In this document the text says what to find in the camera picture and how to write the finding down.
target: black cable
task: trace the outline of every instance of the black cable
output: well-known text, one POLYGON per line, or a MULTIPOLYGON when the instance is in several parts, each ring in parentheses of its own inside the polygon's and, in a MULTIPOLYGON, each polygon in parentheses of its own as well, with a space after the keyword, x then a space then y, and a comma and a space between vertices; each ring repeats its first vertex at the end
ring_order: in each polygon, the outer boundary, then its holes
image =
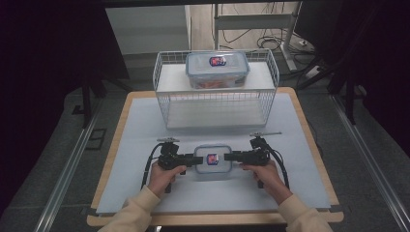
POLYGON ((148 157, 147 164, 145 165, 144 177, 142 178, 141 189, 144 188, 145 184, 147 184, 148 173, 150 172, 150 167, 151 167, 151 162, 153 160, 153 155, 154 155, 155 151, 157 150, 157 148, 162 146, 162 145, 163 145, 163 143, 157 144, 157 146, 155 146, 153 151, 151 152, 151 155, 148 157))
MULTIPOLYGON (((284 2, 282 2, 281 14, 283 14, 283 9, 284 9, 284 2)), ((283 28, 280 28, 280 40, 283 41, 283 28)))
MULTIPOLYGON (((223 4, 221 4, 221 6, 220 6, 220 14, 223 15, 223 4)), ((249 31, 251 31, 251 30, 252 30, 252 29, 248 29, 246 32, 244 32, 242 35, 240 35, 239 37, 235 38, 235 39, 232 40, 232 41, 229 41, 229 40, 225 37, 225 31, 224 31, 224 30, 222 30, 222 34, 223 34, 223 38, 225 39, 225 41, 226 41, 228 44, 231 44, 231 43, 233 43, 233 42, 239 40, 241 37, 243 37, 247 32, 249 32, 249 31)))
POLYGON ((233 5, 233 10, 235 10, 236 14, 239 14, 238 10, 236 10, 236 4, 233 5))
POLYGON ((298 76, 298 80, 296 81, 296 86, 295 86, 295 93, 296 93, 296 97, 299 97, 299 82, 301 81, 302 76, 304 75, 304 72, 302 72, 299 76, 298 76))
POLYGON ((274 9, 275 9, 275 6, 277 5, 277 3, 276 2, 274 2, 274 4, 272 4, 272 9, 271 9, 271 14, 273 14, 274 13, 274 9))
POLYGON ((212 40, 215 41, 215 36, 214 36, 214 4, 211 4, 211 34, 212 34, 212 40))
POLYGON ((299 73, 305 71, 307 68, 308 68, 308 67, 303 68, 303 69, 301 69, 301 70, 299 70, 299 71, 290 72, 290 73, 280 73, 280 76, 283 76, 283 75, 294 75, 294 76, 296 76, 297 74, 299 74, 299 73))
POLYGON ((299 36, 299 35, 298 35, 297 33, 295 33, 295 32, 293 32, 292 35, 304 40, 304 38, 302 38, 301 36, 299 36))
POLYGON ((298 62, 299 64, 301 64, 301 65, 308 65, 308 64, 310 64, 310 62, 304 63, 304 62, 300 61, 298 58, 296 58, 297 56, 300 56, 300 55, 313 55, 313 56, 315 56, 315 54, 310 54, 310 53, 307 53, 307 54, 304 54, 304 53, 294 54, 294 55, 293 55, 293 59, 294 59, 296 62, 298 62))
POLYGON ((269 146, 268 144, 267 144, 267 146, 268 146, 269 152, 270 152, 271 155, 275 158, 275 160, 277 161, 277 163, 278 163, 279 166, 280 166, 280 170, 282 171, 282 175, 283 175, 284 184, 287 186, 288 189, 290 189, 290 187, 289 187, 289 179, 288 179, 288 177, 287 177, 286 168, 284 167, 284 162, 283 162, 283 157, 282 157, 282 155, 280 154, 280 152, 278 152, 278 151, 272 149, 271 146, 269 146))
POLYGON ((271 50, 276 50, 280 47, 280 44, 279 44, 276 37, 266 36, 266 37, 261 37, 256 41, 256 44, 259 48, 265 48, 264 47, 265 43, 275 43, 275 44, 277 44, 277 46, 275 48, 272 48, 271 50))
POLYGON ((308 120, 308 118, 307 118, 307 123, 308 123, 309 127, 313 130, 313 133, 314 133, 314 136, 313 136, 314 143, 316 144, 317 150, 319 150, 319 155, 320 155, 320 157, 323 158, 323 155, 324 155, 324 154, 323 154, 323 149, 322 149, 322 147, 317 143, 317 131, 316 131, 316 129, 314 128, 314 126, 311 124, 311 122, 308 120))
MULTIPOLYGON (((272 4, 271 14, 272 14, 272 12, 274 11, 275 4, 276 4, 276 3, 273 3, 273 4, 272 4)), ((263 13, 263 11, 265 11, 265 9, 266 9, 266 13, 265 13, 265 14, 267 14, 268 11, 269 11, 269 3, 266 4, 266 6, 262 9, 262 12, 261 12, 261 13, 263 13)), ((265 29, 264 32, 263 32, 263 35, 260 35, 259 38, 265 37, 267 30, 268 30, 268 29, 265 29)))
POLYGON ((299 71, 294 72, 294 73, 279 74, 280 75, 280 81, 286 81, 286 80, 293 79, 303 71, 304 70, 299 70, 299 71))
POLYGON ((232 47, 230 47, 230 46, 225 46, 225 45, 220 45, 220 47, 225 47, 225 48, 228 48, 228 49, 231 49, 231 50, 234 49, 234 48, 232 48, 232 47))
MULTIPOLYGON (((262 40, 262 39, 267 39, 267 38, 274 39, 274 40, 276 40, 279 44, 284 41, 282 33, 280 33, 280 38, 277 38, 276 36, 264 36, 264 37, 259 38, 258 40, 260 41, 260 40, 262 40)), ((313 51, 301 50, 301 49, 299 49, 299 48, 293 46, 292 44, 290 44, 290 45, 288 46, 288 48, 289 48, 289 51, 290 51, 291 54, 292 54, 292 52, 293 52, 293 53, 301 53, 301 54, 316 54, 314 50, 313 50, 313 51)))

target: cable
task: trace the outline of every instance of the cable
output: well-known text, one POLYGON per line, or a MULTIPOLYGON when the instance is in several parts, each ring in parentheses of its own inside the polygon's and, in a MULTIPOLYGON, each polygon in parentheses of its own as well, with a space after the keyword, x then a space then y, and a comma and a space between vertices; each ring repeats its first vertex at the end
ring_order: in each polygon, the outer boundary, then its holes
POLYGON ((301 69, 299 71, 296 72, 291 72, 291 73, 280 73, 280 81, 282 80, 290 80, 295 78, 298 74, 300 74, 301 72, 303 72, 306 68, 301 69))
POLYGON ((266 144, 268 146, 268 150, 271 153, 271 155, 275 158, 275 160, 278 162, 279 166, 280 166, 280 170, 282 171, 282 175, 283 175, 283 181, 284 184, 287 186, 288 189, 290 189, 289 187, 289 179, 287 177, 287 172, 286 172, 286 168, 284 167, 284 162, 283 162, 283 157, 280 154, 280 152, 278 152, 277 150, 274 150, 271 148, 271 146, 269 146, 269 144, 266 144))
POLYGON ((314 128, 314 126, 311 124, 311 122, 308 120, 308 118, 307 118, 307 123, 308 123, 308 125, 311 127, 311 129, 313 130, 313 133, 314 133, 314 136, 313 136, 314 143, 316 144, 316 147, 317 147, 317 149, 319 150, 319 155, 320 155, 320 157, 323 158, 323 150, 322 150, 322 147, 317 143, 317 131, 316 131, 316 129, 314 128))
MULTIPOLYGON (((220 14, 221 15, 223 15, 223 4, 221 4, 221 6, 220 6, 220 14)), ((251 31, 252 29, 248 29, 246 32, 244 32, 243 34, 241 34, 239 37, 237 37, 237 38, 235 38, 234 40, 232 40, 232 41, 229 41, 226 37, 225 37, 225 31, 224 30, 222 30, 222 34, 223 34, 223 38, 225 39, 225 41, 227 42, 227 43, 229 43, 229 44, 231 44, 232 42, 235 42, 235 41, 237 41, 237 40, 239 40, 241 37, 243 37, 247 32, 249 32, 249 31, 251 31)))
POLYGON ((228 49, 231 49, 231 50, 234 49, 234 48, 232 48, 232 47, 230 47, 230 46, 225 46, 225 45, 220 45, 220 47, 225 47, 225 48, 228 48, 228 49))
POLYGON ((295 32, 293 32, 292 35, 295 36, 295 37, 297 37, 297 38, 303 39, 301 36, 299 36, 299 35, 298 35, 297 33, 295 33, 295 32))
MULTIPOLYGON (((283 14, 283 9, 284 9, 284 2, 282 2, 281 14, 283 14)), ((280 28, 280 40, 283 41, 283 28, 280 28)))
POLYGON ((304 62, 298 60, 298 58, 296 58, 296 57, 297 57, 297 56, 300 56, 300 55, 313 55, 313 56, 316 56, 315 54, 310 54, 310 53, 307 53, 307 54, 304 54, 304 53, 294 54, 294 55, 293 55, 293 59, 294 59, 296 62, 298 62, 299 64, 301 64, 301 65, 308 65, 308 64, 310 64, 310 62, 304 63, 304 62))
POLYGON ((211 34, 212 34, 212 41, 215 41, 215 36, 214 36, 214 4, 211 4, 211 34))
MULTIPOLYGON (((276 2, 274 2, 273 5, 272 5, 271 14, 272 14, 272 12, 274 11, 275 4, 276 4, 276 2)), ((262 12, 261 12, 261 13, 263 13, 263 11, 264 11, 265 9, 266 9, 266 13, 265 13, 265 14, 267 14, 268 11, 269 11, 269 3, 266 4, 265 8, 262 9, 262 12)), ((259 38, 264 37, 264 36, 266 35, 266 31, 267 31, 267 30, 268 30, 268 29, 265 29, 265 30, 264 30, 263 35, 262 35, 262 31, 263 31, 263 30, 260 31, 260 36, 259 36, 259 38)))
POLYGON ((236 10, 236 4, 233 5, 233 10, 235 10, 236 14, 239 14, 239 12, 236 10))
POLYGON ((151 152, 151 155, 148 157, 147 164, 145 165, 144 177, 142 178, 141 189, 144 188, 145 184, 147 184, 148 173, 150 172, 150 167, 151 167, 151 162, 153 160, 153 155, 154 155, 155 151, 157 150, 157 148, 162 146, 162 145, 163 145, 163 143, 157 144, 157 146, 155 146, 153 151, 151 152))
POLYGON ((265 43, 275 43, 275 44, 277 44, 277 46, 275 48, 272 48, 271 50, 276 50, 280 47, 280 42, 278 42, 276 37, 266 36, 266 37, 261 37, 256 41, 256 44, 259 48, 265 48, 264 47, 265 43))
POLYGON ((296 93, 296 97, 299 98, 299 82, 301 81, 302 76, 304 75, 304 73, 302 72, 299 76, 298 76, 298 80, 296 81, 296 86, 295 86, 295 93, 296 93))

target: white shelf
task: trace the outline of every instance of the white shelf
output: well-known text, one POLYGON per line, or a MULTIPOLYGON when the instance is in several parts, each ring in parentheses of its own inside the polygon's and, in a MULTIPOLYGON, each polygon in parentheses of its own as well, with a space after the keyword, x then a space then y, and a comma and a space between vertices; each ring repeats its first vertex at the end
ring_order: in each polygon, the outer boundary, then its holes
POLYGON ((185 73, 185 64, 162 65, 160 80, 157 88, 158 93, 180 91, 220 91, 220 90, 263 90, 275 89, 266 62, 249 62, 249 74, 244 86, 227 89, 193 89, 190 87, 190 79, 185 73))
POLYGON ((244 101, 172 101, 169 129, 263 126, 258 99, 244 101))

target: wooden table edge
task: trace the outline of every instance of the wooden table edge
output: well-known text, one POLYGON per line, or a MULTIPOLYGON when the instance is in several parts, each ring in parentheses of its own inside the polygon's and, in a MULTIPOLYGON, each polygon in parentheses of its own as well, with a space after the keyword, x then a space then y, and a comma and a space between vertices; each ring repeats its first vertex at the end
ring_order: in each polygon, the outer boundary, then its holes
MULTIPOLYGON (((290 87, 279 87, 277 93, 289 94, 291 101, 295 107, 296 114, 298 115, 302 129, 307 139, 307 144, 313 155, 315 164, 320 172, 322 182, 325 186, 326 192, 329 195, 331 205, 339 205, 335 190, 330 181, 328 172, 320 157, 320 153, 315 145, 313 136, 308 126, 308 121, 305 118, 305 114, 299 103, 294 89, 290 87)), ((154 91, 142 91, 131 92, 127 95, 126 102, 124 103, 123 111, 120 116, 120 120, 115 130, 114 137, 111 142, 110 149, 105 161, 105 165, 102 170, 102 175, 99 180, 99 184, 94 195, 93 202, 91 204, 92 209, 97 209, 100 200, 103 195, 103 190, 107 184, 109 174, 111 172, 112 165, 115 160, 115 156, 118 151, 119 143, 122 133, 124 131, 125 124, 129 115, 132 100, 136 98, 155 98, 154 91)), ((331 213, 329 210, 319 212, 319 214, 328 222, 341 222, 344 219, 343 212, 331 213)), ((96 217, 88 216, 87 223, 90 226, 104 226, 112 217, 96 217)), ((279 213, 240 213, 240 214, 209 214, 209 215, 170 215, 170 216, 153 216, 152 225, 227 225, 227 224, 272 224, 272 223, 285 223, 284 219, 279 213)))

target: metal rail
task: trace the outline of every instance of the metal rail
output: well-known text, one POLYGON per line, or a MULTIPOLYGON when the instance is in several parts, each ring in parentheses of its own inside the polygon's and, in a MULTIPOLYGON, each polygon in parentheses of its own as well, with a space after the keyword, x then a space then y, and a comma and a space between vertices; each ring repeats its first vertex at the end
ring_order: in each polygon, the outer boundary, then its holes
POLYGON ((355 144, 357 150, 359 151, 359 154, 362 157, 363 162, 368 169, 368 172, 370 173, 374 183, 378 187, 390 211, 392 212, 392 215, 395 218, 398 227, 401 229, 401 231, 410 231, 410 217, 407 213, 406 208, 383 174, 382 170, 374 159, 373 154, 368 149, 365 141, 363 140, 359 130, 355 126, 353 126, 350 123, 349 119, 346 117, 344 113, 344 106, 340 98, 337 96, 331 96, 331 99, 335 103, 338 115, 340 116, 343 125, 346 127, 347 132, 352 138, 353 143, 355 144))
POLYGON ((93 108, 93 117, 91 118, 88 126, 82 130, 81 135, 78 138, 75 147, 73 148, 73 151, 60 174, 57 184, 48 198, 43 213, 37 222, 36 228, 34 229, 35 232, 48 232, 50 230, 51 225, 57 216, 58 210, 60 209, 64 196, 66 195, 79 160, 81 159, 91 131, 96 124, 102 105, 103 99, 96 99, 96 103, 93 108))

